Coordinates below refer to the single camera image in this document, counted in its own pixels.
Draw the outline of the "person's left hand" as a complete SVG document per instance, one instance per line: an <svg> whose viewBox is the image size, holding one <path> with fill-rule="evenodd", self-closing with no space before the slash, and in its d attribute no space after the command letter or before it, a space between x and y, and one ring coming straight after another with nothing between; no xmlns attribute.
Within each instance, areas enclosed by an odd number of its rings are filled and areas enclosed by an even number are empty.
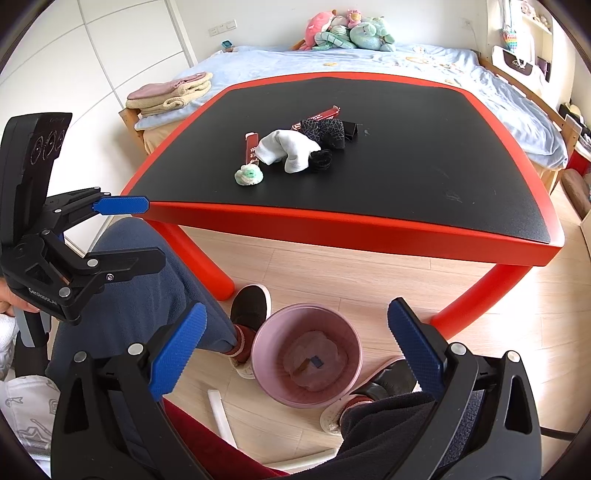
<svg viewBox="0 0 591 480"><path fill-rule="evenodd" d="M6 280L0 278L0 313L14 317L17 310L38 313L39 309L15 295L8 287Z"/></svg>

